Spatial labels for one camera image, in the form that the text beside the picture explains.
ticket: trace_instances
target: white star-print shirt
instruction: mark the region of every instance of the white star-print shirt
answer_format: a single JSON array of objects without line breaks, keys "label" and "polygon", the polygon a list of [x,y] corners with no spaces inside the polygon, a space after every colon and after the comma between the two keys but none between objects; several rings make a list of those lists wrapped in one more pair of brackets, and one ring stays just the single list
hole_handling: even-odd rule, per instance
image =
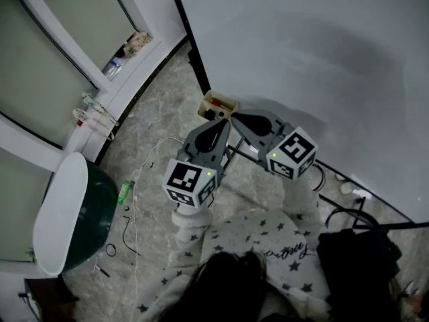
[{"label": "white star-print shirt", "polygon": [[[173,212],[179,250],[170,254],[168,267],[140,294],[133,320],[151,321],[177,302],[198,265],[215,252],[253,250],[265,256],[267,282],[299,317],[328,321],[329,289],[316,253],[323,231],[318,195],[310,190],[307,174],[283,183],[283,206],[267,213],[243,213],[212,224],[209,210],[191,215]],[[279,310],[273,300],[265,300],[260,319]]]}]

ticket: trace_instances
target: beige container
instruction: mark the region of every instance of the beige container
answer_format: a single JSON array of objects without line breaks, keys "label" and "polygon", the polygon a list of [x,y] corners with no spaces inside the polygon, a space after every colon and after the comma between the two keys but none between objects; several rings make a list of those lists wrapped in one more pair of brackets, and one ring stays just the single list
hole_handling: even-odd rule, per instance
[{"label": "beige container", "polygon": [[[213,103],[213,99],[218,101],[221,106],[215,105]],[[197,112],[203,122],[209,120],[205,117],[208,110],[212,110],[214,112],[214,120],[220,120],[223,118],[229,119],[232,112],[237,112],[239,110],[239,102],[227,97],[226,95],[210,90],[201,101]]]}]

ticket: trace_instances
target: sleeve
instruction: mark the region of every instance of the sleeve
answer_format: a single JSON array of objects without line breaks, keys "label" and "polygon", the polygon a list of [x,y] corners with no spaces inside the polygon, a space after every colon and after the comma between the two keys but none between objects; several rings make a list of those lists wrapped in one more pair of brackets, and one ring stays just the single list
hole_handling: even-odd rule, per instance
[{"label": "sleeve", "polygon": [[296,224],[308,242],[316,250],[320,233],[326,229],[318,209],[319,195],[310,187],[308,171],[298,180],[282,179],[285,191],[282,209]]},{"label": "sleeve", "polygon": [[140,292],[132,321],[152,321],[177,302],[200,264],[204,233],[212,223],[212,213],[181,205],[172,213],[172,221],[179,227],[177,250],[170,253],[162,274]]}]

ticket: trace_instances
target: black ring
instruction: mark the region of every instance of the black ring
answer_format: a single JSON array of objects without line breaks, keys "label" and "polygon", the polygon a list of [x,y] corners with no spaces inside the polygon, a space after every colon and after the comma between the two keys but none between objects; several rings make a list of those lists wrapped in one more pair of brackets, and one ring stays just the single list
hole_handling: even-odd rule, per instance
[{"label": "black ring", "polygon": [[[110,254],[109,254],[109,252],[107,251],[107,246],[112,246],[112,247],[113,247],[113,249],[115,250],[115,253],[114,253],[113,255],[110,255]],[[106,245],[106,254],[107,254],[108,256],[110,256],[111,258],[112,258],[113,256],[115,256],[115,255],[116,255],[116,247],[115,247],[115,245],[114,245],[114,244],[107,244],[107,245]]]}]

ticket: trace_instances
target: gray tile floor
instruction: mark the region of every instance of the gray tile floor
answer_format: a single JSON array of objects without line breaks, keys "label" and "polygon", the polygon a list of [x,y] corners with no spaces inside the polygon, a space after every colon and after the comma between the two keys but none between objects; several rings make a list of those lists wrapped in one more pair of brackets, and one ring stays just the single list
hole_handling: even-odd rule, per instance
[{"label": "gray tile floor", "polygon": [[[168,136],[183,140],[189,131],[200,125],[196,110],[202,95],[188,63],[188,50],[189,45],[186,44],[157,75],[121,126],[103,159],[101,168],[118,187],[125,180],[137,178],[141,164],[160,140]],[[233,131],[230,144],[236,144],[238,140],[238,135]],[[132,193],[122,206],[117,207],[109,234],[108,243],[115,245],[116,255],[109,257],[104,248],[97,254],[99,266],[111,277],[93,272],[95,257],[64,275],[71,291],[80,298],[76,308],[77,321],[128,321],[136,289],[145,286],[166,265],[168,254],[174,248],[176,228],[170,219],[174,204],[167,200],[160,183],[168,160],[175,157],[179,148],[180,144],[174,140],[160,145],[142,168],[137,183],[135,221],[137,246],[141,254],[138,256],[137,286],[134,277],[136,256],[125,245],[134,249]],[[244,145],[241,149],[248,151]],[[316,186],[320,173],[313,168],[311,171],[313,185]],[[339,190],[342,183],[331,171],[326,170],[326,178],[322,194],[345,207],[357,207],[354,203],[358,197],[356,194],[342,195]],[[227,168],[227,177],[215,193],[212,209],[215,219],[224,219],[238,211],[276,208],[283,197],[279,178],[264,172],[245,158],[235,156]],[[320,211],[322,218],[326,219],[332,207],[321,201]],[[367,200],[365,211],[382,223],[404,221],[374,198]],[[352,222],[348,215],[333,217],[330,230],[350,227]],[[428,288],[429,231],[391,231],[390,236],[403,252],[399,282],[405,285],[414,280],[418,286]]]}]

